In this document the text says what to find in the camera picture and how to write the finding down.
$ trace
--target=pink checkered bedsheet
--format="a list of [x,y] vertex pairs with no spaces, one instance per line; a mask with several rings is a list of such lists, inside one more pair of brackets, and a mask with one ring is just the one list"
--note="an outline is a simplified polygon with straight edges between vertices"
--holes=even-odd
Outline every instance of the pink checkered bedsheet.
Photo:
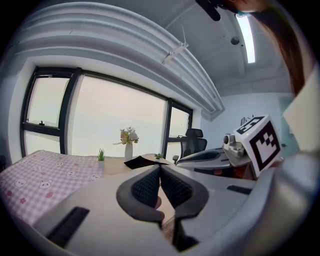
[[12,215],[32,225],[78,188],[103,176],[96,156],[40,150],[0,173],[0,195]]

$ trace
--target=wall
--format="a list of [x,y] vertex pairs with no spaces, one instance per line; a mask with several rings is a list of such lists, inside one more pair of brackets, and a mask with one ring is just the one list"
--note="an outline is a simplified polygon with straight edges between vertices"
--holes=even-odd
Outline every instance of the wall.
[[203,137],[208,141],[207,149],[220,148],[226,133],[232,133],[241,124],[241,118],[270,115],[281,138],[281,111],[279,97],[290,97],[291,93],[250,93],[221,97],[225,111],[213,121],[201,119]]

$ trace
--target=black window frame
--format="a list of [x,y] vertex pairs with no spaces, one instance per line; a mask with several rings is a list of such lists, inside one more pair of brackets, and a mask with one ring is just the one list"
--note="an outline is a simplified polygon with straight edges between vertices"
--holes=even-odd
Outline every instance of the black window frame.
[[[20,146],[21,146],[21,154],[23,158],[27,155],[25,131],[59,137],[60,153],[67,154],[68,152],[67,132],[68,132],[70,105],[71,105],[72,96],[74,94],[75,85],[78,82],[79,76],[81,75],[81,71],[82,70],[79,67],[77,68],[38,67],[38,66],[35,67],[24,95],[22,110],[21,110]],[[61,102],[58,127],[52,127],[48,125],[39,125],[39,124],[27,122],[31,95],[33,93],[37,78],[69,78],[69,82],[66,85],[62,102]]]
[[[35,132],[39,134],[51,135],[59,137],[60,144],[60,154],[68,154],[68,124],[70,116],[70,108],[73,100],[75,88],[78,79],[81,75],[88,77],[98,78],[102,80],[107,80],[113,83],[117,83],[132,89],[147,93],[149,95],[155,96],[167,102],[165,117],[164,117],[164,128],[162,136],[162,148],[161,153],[163,158],[166,158],[167,146],[169,142],[180,142],[180,138],[169,137],[170,131],[170,121],[172,108],[184,111],[189,114],[188,128],[192,126],[193,110],[186,107],[185,105],[173,100],[172,98],[166,97],[160,93],[153,90],[145,88],[141,85],[135,84],[133,82],[126,81],[124,79],[114,77],[111,75],[106,75],[94,71],[83,70],[80,67],[76,68],[64,68],[64,67],[36,67],[32,76],[29,80],[21,110],[20,118],[20,145],[22,157],[26,154],[26,143],[25,143],[25,131]],[[39,125],[27,122],[29,104],[31,100],[31,95],[34,89],[35,81],[37,78],[69,78],[69,82],[66,86],[59,113],[58,127],[51,127],[47,125]]]
[[193,110],[191,108],[186,107],[185,105],[173,100],[172,98],[170,98],[168,100],[167,105],[168,106],[167,106],[167,112],[166,112],[166,117],[165,117],[164,140],[163,140],[163,145],[162,145],[162,156],[164,159],[166,159],[166,156],[167,156],[168,143],[181,142],[180,137],[169,137],[172,108],[178,109],[180,111],[183,111],[183,112],[189,114],[187,129],[192,128],[192,121],[193,121]]

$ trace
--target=desk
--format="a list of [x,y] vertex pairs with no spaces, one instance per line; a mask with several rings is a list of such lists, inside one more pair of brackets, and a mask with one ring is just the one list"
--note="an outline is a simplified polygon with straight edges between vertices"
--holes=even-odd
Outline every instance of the desk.
[[[151,161],[157,161],[159,163],[173,165],[173,163],[167,161],[166,159],[163,159],[163,158],[156,159],[155,154],[143,154],[141,156]],[[106,156],[104,158],[104,175],[109,176],[109,175],[122,174],[122,173],[132,171],[132,169],[126,166],[124,162],[125,162],[124,157]]]
[[[166,163],[169,165],[173,165],[173,163],[167,161],[166,159],[156,159],[155,154],[143,154],[141,155],[143,158],[151,160],[151,161],[158,161],[160,163]],[[124,164],[125,158],[124,157],[110,157],[106,156],[104,158],[104,176],[108,177],[111,175],[122,174],[126,172],[132,171],[128,166]],[[166,197],[165,192],[159,187],[158,196],[161,198],[162,203],[161,206],[158,208],[159,211],[164,213],[164,219],[162,223],[166,223],[175,215],[175,209],[171,206],[168,198]]]

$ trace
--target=ceiling light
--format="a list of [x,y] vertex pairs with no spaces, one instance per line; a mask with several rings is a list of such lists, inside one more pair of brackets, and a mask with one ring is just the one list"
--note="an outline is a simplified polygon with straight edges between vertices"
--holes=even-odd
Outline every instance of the ceiling light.
[[254,45],[254,39],[252,37],[251,27],[247,16],[238,17],[235,16],[243,35],[244,44],[246,48],[246,56],[248,58],[248,63],[254,63],[256,62],[256,56],[255,56],[255,45]]

